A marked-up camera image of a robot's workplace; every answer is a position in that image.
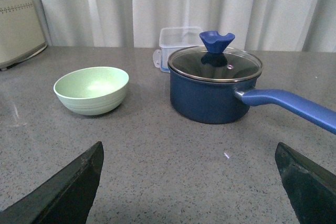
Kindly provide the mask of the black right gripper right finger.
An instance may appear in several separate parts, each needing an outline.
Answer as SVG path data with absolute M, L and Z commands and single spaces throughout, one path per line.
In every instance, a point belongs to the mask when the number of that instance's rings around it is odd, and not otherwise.
M 278 143 L 275 161 L 300 223 L 335 223 L 335 174 Z

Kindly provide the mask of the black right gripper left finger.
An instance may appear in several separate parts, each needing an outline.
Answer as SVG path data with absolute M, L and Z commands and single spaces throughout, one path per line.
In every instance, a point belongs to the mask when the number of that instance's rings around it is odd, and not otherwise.
M 1 211 L 1 223 L 86 223 L 100 183 L 101 141 Z

